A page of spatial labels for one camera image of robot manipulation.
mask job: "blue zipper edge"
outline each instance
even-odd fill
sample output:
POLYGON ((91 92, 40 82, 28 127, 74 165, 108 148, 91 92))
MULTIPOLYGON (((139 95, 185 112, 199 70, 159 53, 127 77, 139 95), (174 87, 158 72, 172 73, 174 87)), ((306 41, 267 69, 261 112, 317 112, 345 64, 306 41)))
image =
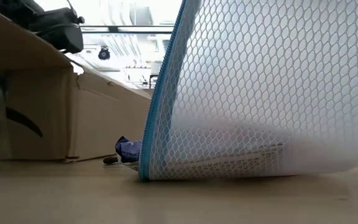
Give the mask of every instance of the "blue zipper edge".
POLYGON ((165 53, 164 60, 161 65, 161 69, 158 74, 158 79, 155 84, 155 90, 150 102, 149 113, 147 114, 145 129, 143 133, 142 147, 140 149, 140 154, 139 154, 139 170, 138 170, 140 180, 144 180, 144 181, 149 180, 150 151, 151 151, 152 141, 154 136, 154 126, 155 126, 155 120, 157 118, 158 105, 160 102, 160 96, 162 92, 161 83, 163 83, 163 81, 165 80, 165 74, 167 71, 168 62, 172 51, 172 45, 177 35, 177 30, 181 21, 181 16, 183 14, 185 4, 186 4, 186 0, 182 0, 178 12, 178 17, 175 21, 171 38, 168 43, 167 52, 165 53))

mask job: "cardboard box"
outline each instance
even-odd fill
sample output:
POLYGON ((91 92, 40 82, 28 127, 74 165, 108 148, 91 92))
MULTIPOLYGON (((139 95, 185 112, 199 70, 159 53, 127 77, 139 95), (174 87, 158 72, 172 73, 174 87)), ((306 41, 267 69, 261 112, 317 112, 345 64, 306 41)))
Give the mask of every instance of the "cardboard box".
POLYGON ((90 159, 114 154, 121 136, 142 137, 150 96, 83 70, 73 72, 62 53, 0 15, 6 106, 38 129, 9 119, 9 155, 0 159, 90 159))

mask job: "black device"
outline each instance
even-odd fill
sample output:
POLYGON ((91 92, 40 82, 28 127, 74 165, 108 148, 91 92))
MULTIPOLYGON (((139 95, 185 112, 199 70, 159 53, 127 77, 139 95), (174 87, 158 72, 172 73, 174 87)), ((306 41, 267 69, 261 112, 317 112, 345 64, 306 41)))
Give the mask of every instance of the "black device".
POLYGON ((108 60, 108 59, 110 59, 109 48, 106 47, 106 46, 101 47, 101 50, 99 52, 98 57, 99 57, 100 60, 108 60))
POLYGON ((52 44, 57 50, 78 53, 84 49, 80 24, 73 6, 45 12, 33 0, 0 0, 0 13, 52 44))

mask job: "floor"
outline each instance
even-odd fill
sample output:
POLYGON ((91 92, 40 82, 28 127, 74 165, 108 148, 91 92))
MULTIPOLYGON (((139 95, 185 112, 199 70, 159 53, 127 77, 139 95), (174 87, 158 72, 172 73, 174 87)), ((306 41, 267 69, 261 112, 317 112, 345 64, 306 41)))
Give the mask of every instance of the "floor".
POLYGON ((0 223, 358 223, 358 170, 147 182, 101 160, 0 162, 0 223))

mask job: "white mesh fabric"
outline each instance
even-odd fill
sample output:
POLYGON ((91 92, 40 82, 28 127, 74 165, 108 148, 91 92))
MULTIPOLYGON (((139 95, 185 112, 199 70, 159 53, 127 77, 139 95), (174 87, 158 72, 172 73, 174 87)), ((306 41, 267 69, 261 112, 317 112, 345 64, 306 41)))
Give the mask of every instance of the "white mesh fabric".
POLYGON ((358 164, 358 1, 186 1, 177 25, 150 179, 358 164))

